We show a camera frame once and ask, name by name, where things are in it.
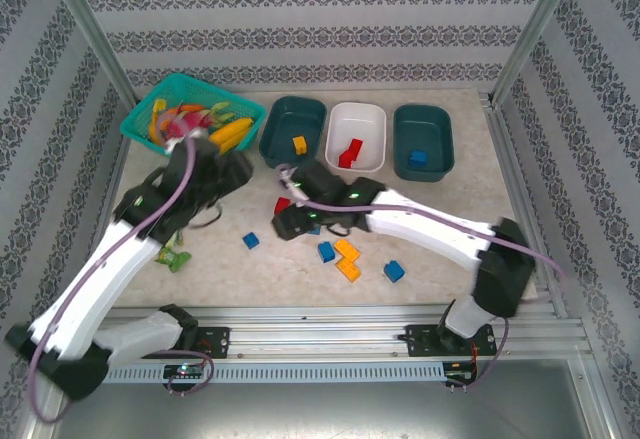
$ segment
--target wall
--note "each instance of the wall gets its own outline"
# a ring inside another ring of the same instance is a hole
[[[140,94],[171,71],[236,91],[489,91],[537,0],[88,0]]]
[[[87,259],[126,115],[61,0],[0,0],[0,335],[49,306]],[[26,363],[0,345],[0,438]]]
[[[503,104],[624,437],[640,437],[639,41],[639,0],[561,0]]]

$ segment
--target white bin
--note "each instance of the white bin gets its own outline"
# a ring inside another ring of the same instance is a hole
[[[352,139],[362,141],[362,149],[351,169],[338,166],[340,154],[351,145]],[[344,176],[372,173],[384,164],[387,143],[387,115],[374,104],[341,102],[331,109],[325,159],[334,172]]]

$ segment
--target beige floor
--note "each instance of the beige floor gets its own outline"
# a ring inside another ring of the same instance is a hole
[[[267,109],[286,93],[250,93]],[[304,94],[323,101],[329,111],[342,101],[370,102],[387,113],[387,160],[376,175],[409,198],[469,219],[495,222],[513,217],[500,167],[478,95],[472,89],[438,91],[323,91]],[[407,182],[393,172],[394,110],[405,103],[427,103],[444,108],[454,131],[453,171],[439,183]],[[349,241],[361,251],[357,266],[362,276],[350,283],[333,264],[323,264],[317,253],[322,241],[337,238],[304,235],[284,242],[270,221],[279,186],[272,169],[258,153],[258,141],[248,151],[254,165],[249,184],[221,201],[223,217],[201,231],[185,231],[185,250],[192,260],[176,274],[149,263],[118,300],[119,306],[315,306],[349,304],[443,303],[468,290],[472,276],[451,261],[411,243],[388,236],[352,233]],[[324,152],[318,158],[324,159]],[[119,187],[119,196],[142,181],[163,159],[133,143]],[[198,217],[204,221],[213,211]],[[261,243],[249,251],[242,237],[255,232]],[[382,273],[385,263],[397,260],[406,276],[392,284]]]

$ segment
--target teal basket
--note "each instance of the teal basket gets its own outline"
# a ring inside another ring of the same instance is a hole
[[[218,89],[193,77],[178,73],[170,74],[154,87],[120,124],[120,132],[122,134],[163,155],[169,155],[169,153],[164,148],[151,142],[149,137],[151,112],[156,99],[165,99],[167,101],[167,109],[177,107],[181,103],[201,104],[206,108],[210,108],[217,102],[230,102],[231,106],[221,111],[221,113],[233,112],[235,113],[234,119],[241,117],[251,117],[253,119],[253,126],[251,126],[249,133],[235,147],[239,151],[243,151],[253,144],[260,129],[260,124],[267,117],[267,110],[260,104]]]

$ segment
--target plastic tray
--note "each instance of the plastic tray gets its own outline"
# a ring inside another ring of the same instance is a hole
[[[411,151],[425,151],[424,167],[409,165]],[[393,115],[393,169],[407,181],[438,182],[453,169],[451,118],[436,106],[407,104]]]
[[[374,104],[341,102],[331,110],[325,159],[337,172],[372,173],[384,164],[387,143],[387,115]],[[340,154],[352,139],[360,139],[362,148],[350,169],[338,166]]]
[[[231,106],[224,109],[223,112],[234,112],[236,119],[251,117],[254,121],[249,133],[236,146],[236,149],[240,151],[251,146],[256,139],[260,124],[267,117],[267,110],[260,104],[248,101],[193,77],[179,73],[170,74],[154,87],[120,124],[120,132],[122,134],[163,155],[168,155],[168,153],[162,147],[151,142],[149,138],[151,111],[156,99],[165,99],[168,108],[176,107],[181,103],[202,104],[209,108],[217,102],[230,102]]]
[[[327,107],[316,99],[285,96],[274,102],[260,139],[260,154],[271,168],[279,164],[299,166],[318,153]],[[303,136],[307,153],[297,155],[293,138]]]

